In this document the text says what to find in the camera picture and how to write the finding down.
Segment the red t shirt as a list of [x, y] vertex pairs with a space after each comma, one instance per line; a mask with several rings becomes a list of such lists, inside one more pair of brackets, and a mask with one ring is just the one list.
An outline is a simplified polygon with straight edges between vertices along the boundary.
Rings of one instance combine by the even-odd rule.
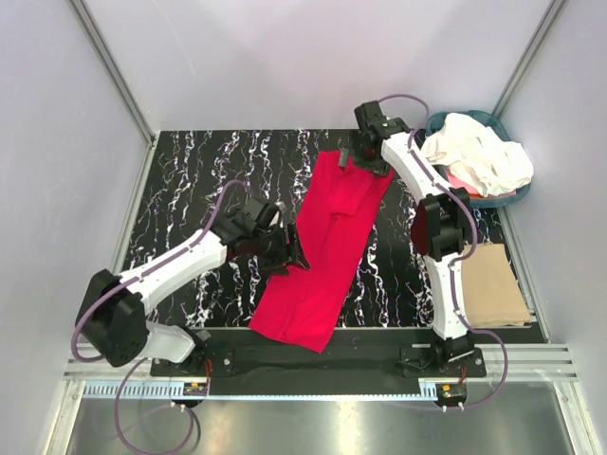
[[394, 173], [378, 176], [339, 152], [322, 152], [297, 217], [307, 271], [272, 277], [249, 328], [269, 339], [322, 352], [336, 328]]

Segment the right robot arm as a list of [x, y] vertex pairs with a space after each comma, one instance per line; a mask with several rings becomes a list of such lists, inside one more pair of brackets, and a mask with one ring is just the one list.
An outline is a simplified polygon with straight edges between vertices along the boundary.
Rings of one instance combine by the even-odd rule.
[[462, 279], [465, 243], [477, 242], [469, 193], [436, 170], [416, 145], [415, 131], [401, 118], [385, 116], [378, 100], [357, 106], [354, 115], [358, 130], [341, 151], [340, 166], [351, 161], [377, 176], [394, 172], [404, 182], [416, 203], [410, 240], [431, 282], [431, 344], [418, 355], [405, 355], [400, 364], [420, 373], [434, 369], [452, 375], [474, 351]]

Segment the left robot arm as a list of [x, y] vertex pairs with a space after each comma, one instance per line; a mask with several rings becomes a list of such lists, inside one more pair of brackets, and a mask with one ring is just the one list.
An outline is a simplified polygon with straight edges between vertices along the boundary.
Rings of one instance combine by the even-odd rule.
[[147, 264], [96, 273], [76, 318], [77, 336], [114, 368], [147, 357], [186, 375], [202, 372], [207, 336], [151, 322], [149, 315], [194, 278], [235, 258], [254, 257], [270, 275], [286, 276], [292, 267], [309, 270], [299, 232], [283, 213], [280, 203], [250, 197], [240, 208], [214, 212], [206, 227]]

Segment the pink t shirt in basket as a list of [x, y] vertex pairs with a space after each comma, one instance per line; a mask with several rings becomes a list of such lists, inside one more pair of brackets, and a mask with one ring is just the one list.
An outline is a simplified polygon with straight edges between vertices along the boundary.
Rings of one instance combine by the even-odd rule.
[[452, 175], [450, 172], [447, 172], [447, 179], [451, 183], [451, 185], [455, 188], [465, 188], [467, 192], [470, 194], [471, 198], [488, 200], [488, 199], [498, 199], [498, 198], [506, 198], [509, 196], [514, 196], [516, 191], [511, 191], [508, 193], [500, 194], [500, 195], [488, 195], [483, 196], [478, 190], [476, 190], [472, 185], [458, 179], [456, 176]]

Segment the white t shirt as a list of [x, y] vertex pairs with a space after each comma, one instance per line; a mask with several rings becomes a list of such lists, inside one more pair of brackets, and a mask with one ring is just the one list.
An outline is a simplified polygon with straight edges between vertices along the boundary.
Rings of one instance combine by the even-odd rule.
[[492, 128], [466, 114], [447, 114], [442, 128], [427, 136], [421, 154], [483, 196], [516, 191], [534, 174], [520, 143], [500, 139]]

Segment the left connector board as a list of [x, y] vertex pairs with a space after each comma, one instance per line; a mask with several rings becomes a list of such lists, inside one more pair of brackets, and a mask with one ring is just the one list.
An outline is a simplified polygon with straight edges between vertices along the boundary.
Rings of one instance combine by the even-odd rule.
[[207, 396], [209, 393], [208, 381], [185, 382], [183, 385], [184, 396]]

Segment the connector board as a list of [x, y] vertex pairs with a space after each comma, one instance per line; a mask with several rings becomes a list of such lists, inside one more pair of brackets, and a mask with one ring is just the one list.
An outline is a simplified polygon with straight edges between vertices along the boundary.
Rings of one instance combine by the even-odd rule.
[[207, 396], [209, 393], [208, 381], [185, 382], [183, 385], [184, 396]]
[[464, 404], [468, 398], [468, 387], [465, 383], [441, 384], [437, 387], [437, 404], [453, 407]]

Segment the teal laundry basket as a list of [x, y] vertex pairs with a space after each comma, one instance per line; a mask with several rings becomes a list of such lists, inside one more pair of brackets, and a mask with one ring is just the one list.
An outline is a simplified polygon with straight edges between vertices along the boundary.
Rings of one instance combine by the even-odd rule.
[[[503, 123], [500, 120], [498, 120], [496, 117], [494, 117], [493, 115], [491, 115], [487, 112], [480, 111], [480, 110], [468, 110], [468, 111], [463, 111], [463, 112], [452, 112], [452, 113], [466, 114], [466, 115], [480, 121], [483, 125], [492, 128], [500, 139], [502, 139], [502, 140], [509, 139], [511, 141], [514, 141], [509, 136], [508, 132], [506, 131], [506, 127], [503, 125]], [[448, 112], [437, 113], [437, 114], [432, 115], [430, 117], [430, 119], [428, 119], [428, 121], [426, 122], [427, 136], [436, 133], [440, 128], [442, 128], [447, 114], [449, 114], [449, 113]], [[442, 174], [447, 176], [447, 172], [449, 171], [448, 168], [443, 165], [437, 165], [437, 166], [442, 166], [444, 168], [444, 170], [442, 171]], [[514, 196], [509, 196], [506, 198], [498, 198], [498, 199], [488, 199], [488, 200], [472, 198], [471, 204], [476, 208], [483, 208], [483, 209], [504, 207], [508, 204], [517, 202], [517, 201], [521, 200], [523, 197], [525, 197], [529, 193], [530, 184], [531, 184], [531, 182], [529, 184], [521, 187], [520, 189], [516, 190], [516, 194]]]

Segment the folded beige t shirt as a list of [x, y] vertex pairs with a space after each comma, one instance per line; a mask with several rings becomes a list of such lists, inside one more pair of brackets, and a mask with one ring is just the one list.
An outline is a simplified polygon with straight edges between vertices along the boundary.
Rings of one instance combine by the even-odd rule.
[[502, 244], [479, 244], [463, 261], [464, 306], [475, 329], [523, 326], [531, 321]]

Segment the right connector board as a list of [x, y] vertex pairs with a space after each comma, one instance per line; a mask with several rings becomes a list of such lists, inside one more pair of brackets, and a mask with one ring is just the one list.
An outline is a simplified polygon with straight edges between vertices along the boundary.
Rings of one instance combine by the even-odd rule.
[[441, 384], [437, 387], [437, 404], [453, 407], [464, 404], [468, 398], [468, 387], [465, 383]]

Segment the left frame post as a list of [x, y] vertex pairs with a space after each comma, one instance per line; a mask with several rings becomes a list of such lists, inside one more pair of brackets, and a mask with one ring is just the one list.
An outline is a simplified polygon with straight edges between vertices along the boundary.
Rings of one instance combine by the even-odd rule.
[[130, 119], [133, 121], [139, 135], [142, 137], [146, 145], [150, 147], [154, 143], [156, 134], [150, 127], [148, 121], [143, 115], [143, 112], [139, 108], [138, 103], [131, 89], [129, 88], [127, 81], [124, 79], [91, 10], [83, 0], [67, 0], [67, 4], [75, 14], [77, 21], [82, 27], [83, 32], [85, 33], [95, 54], [99, 58], [101, 66], [119, 95], [123, 107], [125, 108]]

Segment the frame post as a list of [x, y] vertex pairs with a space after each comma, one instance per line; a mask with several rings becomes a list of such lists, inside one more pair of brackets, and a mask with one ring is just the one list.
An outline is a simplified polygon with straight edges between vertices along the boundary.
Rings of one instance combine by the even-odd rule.
[[502, 118], [504, 116], [507, 107], [514, 99], [531, 66], [547, 43], [549, 35], [556, 27], [568, 5], [568, 0], [550, 0], [548, 2], [540, 21], [527, 41], [523, 53], [514, 66], [506, 85], [492, 109], [494, 117]]
[[101, 66], [119, 95], [123, 107], [125, 108], [130, 119], [133, 121], [139, 135], [142, 137], [146, 145], [150, 147], [154, 143], [156, 134], [150, 127], [148, 121], [143, 115], [143, 112], [139, 108], [138, 103], [131, 89], [129, 88], [127, 81], [124, 79], [91, 10], [83, 0], [67, 0], [67, 4], [75, 14], [77, 21], [82, 27], [83, 32], [85, 33], [95, 54], [99, 58]]

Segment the right frame post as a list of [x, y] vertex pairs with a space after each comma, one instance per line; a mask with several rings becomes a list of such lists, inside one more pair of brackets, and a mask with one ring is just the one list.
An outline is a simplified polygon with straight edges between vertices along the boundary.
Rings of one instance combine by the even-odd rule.
[[494, 117], [502, 118], [504, 116], [507, 107], [514, 99], [531, 66], [547, 43], [549, 35], [556, 27], [568, 5], [568, 0], [550, 0], [548, 2], [540, 21], [527, 41], [523, 53], [514, 66], [506, 85], [492, 109]]

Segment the aluminium front rail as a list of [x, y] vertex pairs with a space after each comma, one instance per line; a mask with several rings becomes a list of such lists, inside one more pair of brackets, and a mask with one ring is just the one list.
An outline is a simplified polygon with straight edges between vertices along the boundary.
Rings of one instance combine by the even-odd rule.
[[335, 345], [321, 355], [287, 345], [218, 344], [210, 347], [207, 358], [213, 377], [231, 377], [255, 369], [279, 370], [380, 370], [404, 372], [406, 376], [430, 381], [438, 377], [455, 378], [467, 369], [466, 378], [497, 382], [505, 375], [510, 381], [575, 381], [577, 373], [568, 349], [558, 344], [481, 344], [472, 355], [443, 367], [429, 366], [430, 347], [414, 344]]

